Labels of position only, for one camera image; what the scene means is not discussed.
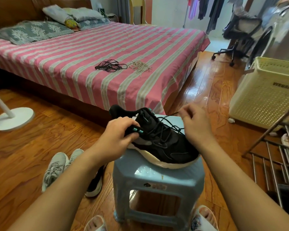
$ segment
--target white slipper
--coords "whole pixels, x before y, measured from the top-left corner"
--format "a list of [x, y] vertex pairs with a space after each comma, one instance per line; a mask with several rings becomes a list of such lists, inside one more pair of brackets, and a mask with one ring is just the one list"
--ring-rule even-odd
[[102, 216], [94, 216], [85, 226], [84, 231], [107, 231], [106, 222]]
[[190, 231], [216, 231], [213, 225], [211, 225], [210, 222], [208, 222], [199, 212], [201, 208], [206, 208], [209, 210], [210, 213], [212, 213], [214, 217], [214, 221], [217, 224], [216, 217], [214, 216], [214, 213], [206, 206], [201, 205], [197, 208], [196, 212], [194, 213], [192, 222], [190, 224]]

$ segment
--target white fan base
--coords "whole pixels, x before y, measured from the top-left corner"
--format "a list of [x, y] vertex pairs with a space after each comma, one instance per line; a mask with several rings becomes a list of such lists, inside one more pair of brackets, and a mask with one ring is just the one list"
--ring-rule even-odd
[[34, 111], [31, 108], [21, 107], [11, 110], [14, 118], [9, 118], [6, 113], [0, 114], [0, 131], [11, 131], [29, 123], [34, 117]]

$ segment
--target black sneaker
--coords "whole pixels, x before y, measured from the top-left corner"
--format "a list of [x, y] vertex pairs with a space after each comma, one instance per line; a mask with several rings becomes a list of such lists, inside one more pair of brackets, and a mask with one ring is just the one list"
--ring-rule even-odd
[[102, 182], [103, 182], [103, 174], [104, 174], [104, 169], [106, 168], [107, 165], [103, 165], [102, 167], [99, 168], [99, 170], [96, 173], [95, 178], [92, 179], [90, 182], [90, 185], [88, 186], [88, 189], [85, 193], [86, 197], [95, 197], [97, 196], [102, 189]]
[[109, 109], [112, 119], [128, 116], [135, 119], [140, 128], [131, 126], [125, 134], [138, 132], [140, 137], [128, 148], [136, 149], [144, 158], [154, 165], [163, 168], [177, 169], [191, 165], [199, 156], [199, 152], [186, 139], [181, 129], [162, 123], [165, 117], [157, 118], [148, 108], [137, 111], [125, 111], [118, 105]]

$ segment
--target hanging clothes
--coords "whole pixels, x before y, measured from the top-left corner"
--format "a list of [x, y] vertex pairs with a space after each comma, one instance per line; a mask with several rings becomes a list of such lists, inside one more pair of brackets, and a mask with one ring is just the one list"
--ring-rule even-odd
[[208, 23], [207, 33], [209, 33], [211, 30], [215, 30], [217, 20], [220, 16], [223, 4], [224, 4], [224, 0], [214, 0], [213, 6], [210, 12], [210, 21]]
[[192, 20], [196, 16], [197, 5], [198, 5], [198, 0], [191, 0], [191, 5], [189, 8], [189, 15], [188, 15], [189, 20]]
[[198, 19], [200, 19], [200, 20], [202, 20], [205, 17], [206, 12], [208, 11], [208, 1], [209, 0], [199, 0]]

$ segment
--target laundry basket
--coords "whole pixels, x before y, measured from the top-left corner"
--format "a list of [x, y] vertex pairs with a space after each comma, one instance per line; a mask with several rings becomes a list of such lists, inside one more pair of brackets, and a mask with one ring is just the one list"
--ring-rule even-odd
[[289, 62], [257, 57], [251, 69], [231, 99], [229, 122], [268, 129], [289, 109]]

